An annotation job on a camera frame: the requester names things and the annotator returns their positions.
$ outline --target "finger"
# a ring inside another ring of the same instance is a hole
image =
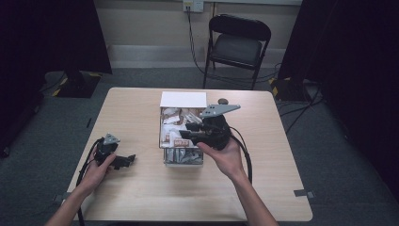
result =
[[[116,154],[114,154],[114,153],[110,154],[105,159],[105,161],[102,163],[102,165],[100,167],[103,168],[104,170],[106,170],[108,168],[108,166],[115,160],[116,157],[117,157]]]
[[[109,173],[110,171],[112,171],[112,168],[111,168],[111,167],[108,167],[108,168],[106,169],[105,174]]]
[[[88,169],[91,168],[98,168],[98,163],[94,158],[90,158],[91,160],[88,161]]]
[[[92,151],[91,154],[90,154],[90,158],[89,158],[90,161],[91,161],[92,159],[94,159],[94,154],[95,154],[96,152],[97,152],[97,146],[94,147],[93,151]]]
[[[213,148],[209,147],[206,143],[199,142],[197,143],[197,147],[199,147],[201,151],[208,154],[209,156],[211,157],[215,156],[216,151]]]

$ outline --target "wall socket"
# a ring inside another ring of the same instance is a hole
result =
[[[203,12],[203,0],[183,0],[183,11]]]

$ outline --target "wire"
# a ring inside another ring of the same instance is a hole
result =
[[[212,10],[212,17],[215,17],[215,5],[216,5],[216,2],[214,2],[214,7],[213,7],[213,10]]]
[[[246,147],[243,145],[243,143],[241,143],[241,141],[237,137],[231,136],[231,138],[234,139],[238,143],[238,145],[240,145],[241,149],[243,150],[244,157],[247,160],[248,179],[249,179],[250,183],[252,184],[252,162],[250,160],[249,153],[248,153]]]
[[[237,129],[235,129],[235,128],[231,127],[231,126],[230,126],[230,128],[232,130],[234,130],[238,134],[238,136],[240,136],[241,140],[243,140],[243,142],[241,143],[241,141],[237,137],[231,135],[231,138],[234,139],[238,143],[238,145],[240,145],[241,150],[243,150],[244,157],[246,158],[246,161],[247,161],[248,179],[249,179],[250,183],[252,184],[252,162],[250,160],[249,152],[247,150],[247,144],[244,141],[243,136],[240,134],[240,132],[238,132]]]
[[[258,77],[256,83],[267,82],[268,81],[267,78],[274,76],[276,73],[277,72]],[[208,78],[226,82],[226,83],[230,83],[230,84],[234,84],[236,86],[241,86],[241,87],[245,87],[245,88],[250,88],[250,86],[245,86],[245,85],[243,85],[243,83],[248,83],[248,84],[252,83],[252,81],[242,81],[242,80],[252,80],[252,78],[232,78],[232,77],[218,76],[218,75],[214,75],[214,74],[208,74]]]
[[[311,99],[311,102],[310,102],[307,106],[305,106],[305,107],[302,108],[301,113],[296,117],[296,119],[294,120],[294,122],[291,123],[290,127],[288,127],[288,129],[285,131],[285,134],[286,134],[286,135],[290,132],[291,128],[293,128],[294,124],[299,120],[299,118],[303,115],[303,113],[305,113],[305,111],[308,110],[308,109],[313,105],[314,101],[315,101],[316,98],[317,98],[317,94],[318,94],[319,91],[320,91],[320,88],[321,88],[321,86],[318,87],[316,93],[314,94],[313,98]]]
[[[281,114],[281,115],[279,115],[279,116],[280,116],[280,117],[283,117],[283,116],[285,116],[285,115],[294,113],[294,112],[296,112],[296,111],[303,110],[304,108],[308,108],[308,107],[311,107],[311,106],[314,106],[314,105],[318,105],[318,104],[322,103],[323,101],[324,101],[324,98],[321,98],[319,101],[317,101],[317,102],[315,102],[315,103],[307,104],[306,106],[303,106],[303,107],[300,107],[300,108],[298,108],[298,109],[285,112],[285,113],[283,113],[283,114]],[[296,104],[296,102],[287,103],[286,105],[293,105],[293,104]]]
[[[79,171],[79,176],[78,176],[78,178],[77,178],[77,180],[76,180],[76,186],[79,186],[79,184],[82,182],[82,178],[83,178],[83,175],[84,175],[85,172],[86,172],[86,169],[88,168],[88,164],[90,164],[90,163],[94,160],[94,159],[89,160],[90,157],[91,157],[91,153],[92,153],[93,150],[94,150],[94,147],[95,147],[98,143],[102,142],[103,140],[104,140],[103,137],[102,137],[102,138],[99,138],[99,139],[97,139],[97,140],[93,143],[93,145],[91,146],[90,151],[88,152],[88,157],[86,158],[85,164],[83,164],[82,169]],[[77,216],[78,216],[78,218],[79,218],[79,225],[84,226],[84,225],[85,225],[85,220],[84,220],[84,218],[83,218],[82,208],[79,208],[79,210],[77,211]]]
[[[199,69],[200,72],[205,73],[202,71],[200,66],[197,63],[197,58],[196,58],[196,51],[195,51],[195,46],[194,46],[194,37],[193,37],[193,29],[191,28],[191,8],[186,7],[186,12],[187,12],[187,18],[188,18],[188,24],[189,24],[189,36],[190,36],[190,48],[191,48],[191,56],[193,57],[194,63],[196,64],[197,68]]]

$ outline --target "handheld device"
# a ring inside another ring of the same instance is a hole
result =
[[[100,139],[100,141],[97,143],[97,151],[94,154],[94,159],[97,161],[99,166],[102,165],[105,159],[118,148],[119,142],[120,139],[109,133]],[[117,155],[115,160],[109,166],[113,166],[114,170],[119,170],[122,167],[128,168],[130,164],[135,161],[135,158],[135,154],[128,157]]]
[[[184,139],[190,139],[194,145],[198,142],[222,150],[231,137],[231,129],[227,124],[224,113],[240,108],[240,105],[208,105],[200,113],[201,122],[190,122],[185,125],[187,130],[180,130]]]

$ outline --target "cardboard box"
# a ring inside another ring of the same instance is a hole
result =
[[[179,130],[186,130],[188,121],[201,121],[200,112],[206,108],[206,92],[162,93],[160,104],[159,147],[164,150],[164,163],[169,167],[202,166],[203,153]]]

